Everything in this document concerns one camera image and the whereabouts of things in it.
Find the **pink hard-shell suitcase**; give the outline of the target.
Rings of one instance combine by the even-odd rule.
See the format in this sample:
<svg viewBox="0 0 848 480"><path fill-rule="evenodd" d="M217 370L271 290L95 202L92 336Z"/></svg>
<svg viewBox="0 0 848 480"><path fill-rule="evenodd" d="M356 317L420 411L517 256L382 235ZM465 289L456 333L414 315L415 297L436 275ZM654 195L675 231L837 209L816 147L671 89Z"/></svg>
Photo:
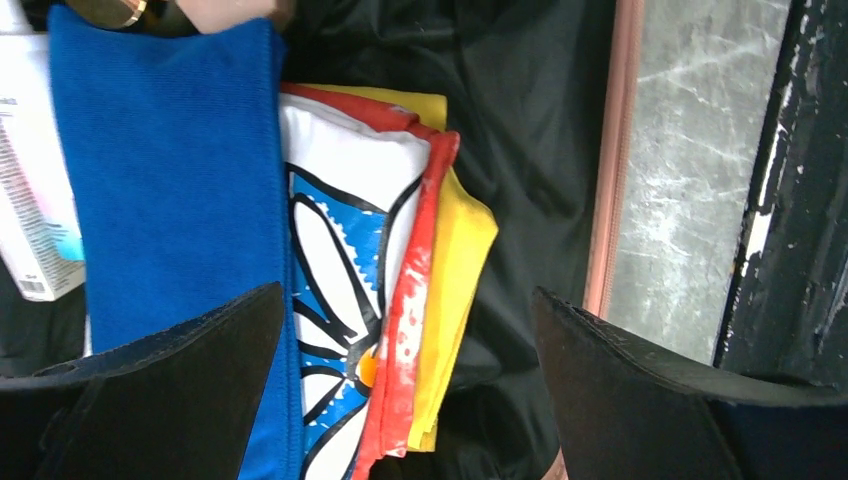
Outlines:
<svg viewBox="0 0 848 480"><path fill-rule="evenodd" d="M278 113L290 279L271 282L282 288L283 324L234 479L304 479L287 143L280 121L280 95L287 85L391 103L431 128L456 133L459 146L450 169L466 192L491 210L498 226L439 410L436 449L412 452L407 440L437 210L424 316L415 321L404 315L386 330L381 383L349 479L561 477L562 453L537 355L532 297L545 287L580 302L601 279L593 254L605 238L593 232L592 223L610 198L598 180L614 171L601 150L624 2L18 2L33 30L48 36L48 66L48 15L56 5L120 33L180 38L265 18L282 38ZM82 285L55 301L35 302L14 286L2 260L1 382L96 354L86 265Z"/></svg>

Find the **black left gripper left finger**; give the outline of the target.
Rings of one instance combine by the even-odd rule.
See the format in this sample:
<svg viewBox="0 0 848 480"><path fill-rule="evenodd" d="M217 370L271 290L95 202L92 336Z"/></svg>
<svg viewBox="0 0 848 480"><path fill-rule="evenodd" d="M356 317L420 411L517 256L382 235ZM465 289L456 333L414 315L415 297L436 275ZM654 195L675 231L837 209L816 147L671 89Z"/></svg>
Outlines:
<svg viewBox="0 0 848 480"><path fill-rule="evenodd" d="M234 479L283 324L257 287L121 347L1 382L5 479Z"/></svg>

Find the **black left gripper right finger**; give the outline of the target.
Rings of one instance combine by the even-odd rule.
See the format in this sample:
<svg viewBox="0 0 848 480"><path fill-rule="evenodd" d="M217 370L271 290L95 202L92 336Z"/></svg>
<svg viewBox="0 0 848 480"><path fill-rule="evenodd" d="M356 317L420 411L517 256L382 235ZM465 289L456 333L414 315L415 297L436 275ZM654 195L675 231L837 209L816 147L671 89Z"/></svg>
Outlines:
<svg viewBox="0 0 848 480"><path fill-rule="evenodd" d="M843 479L847 397L686 358L533 294L536 343L572 479Z"/></svg>

